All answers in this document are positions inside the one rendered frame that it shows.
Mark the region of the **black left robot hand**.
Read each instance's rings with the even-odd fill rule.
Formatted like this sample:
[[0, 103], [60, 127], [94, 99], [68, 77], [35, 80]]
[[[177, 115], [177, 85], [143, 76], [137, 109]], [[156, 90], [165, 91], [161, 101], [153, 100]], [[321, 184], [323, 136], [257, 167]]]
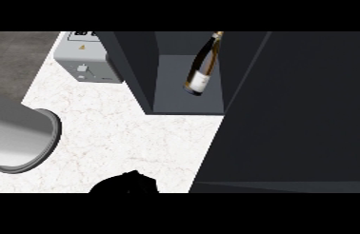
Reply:
[[156, 180], [136, 170], [99, 181], [91, 193], [158, 193]]

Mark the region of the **dark grey cabinet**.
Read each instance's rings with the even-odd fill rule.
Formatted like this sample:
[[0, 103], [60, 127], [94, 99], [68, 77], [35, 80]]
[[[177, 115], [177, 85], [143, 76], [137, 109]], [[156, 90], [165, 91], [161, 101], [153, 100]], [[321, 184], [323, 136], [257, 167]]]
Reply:
[[229, 31], [203, 93], [184, 89], [195, 56], [209, 40], [208, 31], [100, 31], [112, 65], [150, 115], [223, 115], [234, 99], [267, 31]]

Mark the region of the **dark wine bottle, white label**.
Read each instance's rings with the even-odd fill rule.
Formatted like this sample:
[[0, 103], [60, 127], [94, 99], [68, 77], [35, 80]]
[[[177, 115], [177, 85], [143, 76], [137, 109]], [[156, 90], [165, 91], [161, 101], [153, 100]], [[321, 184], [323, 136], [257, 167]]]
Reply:
[[220, 53], [223, 35], [224, 33], [221, 31], [215, 31], [212, 33], [211, 38], [201, 48], [192, 63], [183, 88], [195, 96], [202, 94], [209, 82]]

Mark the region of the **dark grey cabinet door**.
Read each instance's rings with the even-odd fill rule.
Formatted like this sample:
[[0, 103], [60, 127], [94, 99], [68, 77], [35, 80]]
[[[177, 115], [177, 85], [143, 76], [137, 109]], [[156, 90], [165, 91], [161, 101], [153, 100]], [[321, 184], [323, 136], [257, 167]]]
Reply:
[[271, 33], [190, 191], [360, 193], [360, 31]]

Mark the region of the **grey round metal pot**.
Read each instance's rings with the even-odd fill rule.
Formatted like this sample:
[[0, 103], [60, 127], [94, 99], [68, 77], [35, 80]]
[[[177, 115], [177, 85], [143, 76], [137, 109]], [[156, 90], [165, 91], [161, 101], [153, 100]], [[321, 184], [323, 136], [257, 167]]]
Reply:
[[0, 172], [22, 173], [51, 154], [62, 135], [59, 116], [0, 96]]

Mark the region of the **pale grey boxy appliance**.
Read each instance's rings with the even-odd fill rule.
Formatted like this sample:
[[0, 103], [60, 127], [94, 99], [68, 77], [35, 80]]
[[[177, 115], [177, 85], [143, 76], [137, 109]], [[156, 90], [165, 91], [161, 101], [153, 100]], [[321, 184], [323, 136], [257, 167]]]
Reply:
[[78, 82], [124, 82], [94, 31], [66, 31], [53, 52], [53, 59]]

